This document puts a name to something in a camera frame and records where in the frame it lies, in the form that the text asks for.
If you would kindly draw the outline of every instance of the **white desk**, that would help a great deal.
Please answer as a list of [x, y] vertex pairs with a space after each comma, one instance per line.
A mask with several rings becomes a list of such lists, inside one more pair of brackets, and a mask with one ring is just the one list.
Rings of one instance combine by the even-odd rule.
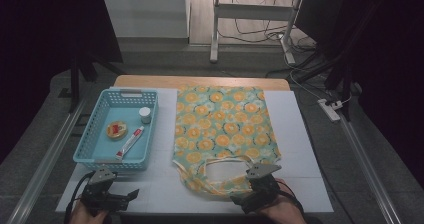
[[[177, 168], [172, 163], [177, 90], [168, 88], [157, 90], [159, 112], [149, 167], [138, 174], [118, 174], [118, 179], [109, 190], [110, 193], [126, 195], [135, 189], [140, 189], [139, 196], [130, 202], [126, 212], [136, 215], [243, 214], [240, 206], [233, 204], [229, 199], [193, 193], [180, 182]], [[274, 177], [287, 181], [305, 212], [332, 212], [293, 92], [265, 91], [265, 98], [282, 153], [282, 159], [277, 163], [282, 165], [282, 169], [273, 173]], [[65, 211], [77, 182], [88, 172], [84, 166], [80, 164], [76, 166], [57, 206], [57, 212]]]

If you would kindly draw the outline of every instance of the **white lid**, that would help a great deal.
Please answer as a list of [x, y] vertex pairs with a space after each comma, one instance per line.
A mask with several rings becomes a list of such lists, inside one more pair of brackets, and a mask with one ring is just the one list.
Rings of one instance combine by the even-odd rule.
[[150, 108], [148, 108], [148, 107], [142, 107], [142, 108], [140, 108], [140, 111], [138, 111], [138, 113], [142, 117], [149, 116], [150, 115]]

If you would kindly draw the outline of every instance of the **white wall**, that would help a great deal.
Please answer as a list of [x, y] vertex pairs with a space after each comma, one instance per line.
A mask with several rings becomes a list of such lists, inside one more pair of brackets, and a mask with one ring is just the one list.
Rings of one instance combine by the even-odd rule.
[[117, 37], [187, 38], [189, 0], [105, 0]]

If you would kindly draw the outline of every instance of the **orange flower pattern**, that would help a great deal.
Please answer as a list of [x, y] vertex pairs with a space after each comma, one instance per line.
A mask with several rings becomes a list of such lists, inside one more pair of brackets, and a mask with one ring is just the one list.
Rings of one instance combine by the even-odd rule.
[[245, 175], [209, 181], [206, 165], [229, 158], [275, 163], [281, 157], [259, 88], [183, 86], [176, 107], [174, 163], [193, 191], [220, 196], [250, 192]]

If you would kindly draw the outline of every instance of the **aluminum rail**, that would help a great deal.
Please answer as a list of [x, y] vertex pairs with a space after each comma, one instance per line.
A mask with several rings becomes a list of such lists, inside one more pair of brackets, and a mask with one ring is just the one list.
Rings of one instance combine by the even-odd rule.
[[49, 149], [47, 150], [46, 154], [41, 160], [40, 165], [32, 176], [31, 181], [22, 194], [22, 197], [16, 205], [15, 210], [9, 217], [9, 220], [7, 221], [8, 224], [25, 223], [28, 219], [28, 216], [34, 207], [34, 204], [37, 201], [37, 198], [40, 195], [44, 184], [50, 176], [50, 173], [56, 164], [56, 161], [59, 158], [59, 155], [62, 152], [62, 149], [65, 146], [69, 135], [71, 134], [72, 128], [77, 122], [78, 117], [87, 102], [85, 97], [90, 95], [92, 91], [92, 84], [84, 89], [85, 91], [81, 95], [79, 104], [76, 106], [74, 112], [68, 115], [63, 126], [50, 144]]
[[363, 148], [363, 145], [361, 144], [360, 139], [358, 138], [358, 135], [356, 134], [355, 129], [352, 126], [352, 123], [348, 122], [343, 115], [340, 117], [343, 130], [349, 139], [351, 148], [358, 160], [365, 178], [368, 181], [368, 185], [374, 192], [375, 198], [380, 206], [384, 218], [386, 219], [386, 222], [390, 224], [401, 224], [402, 221], [397, 214], [395, 206], [387, 194], [386, 188], [381, 183], [365, 149]]

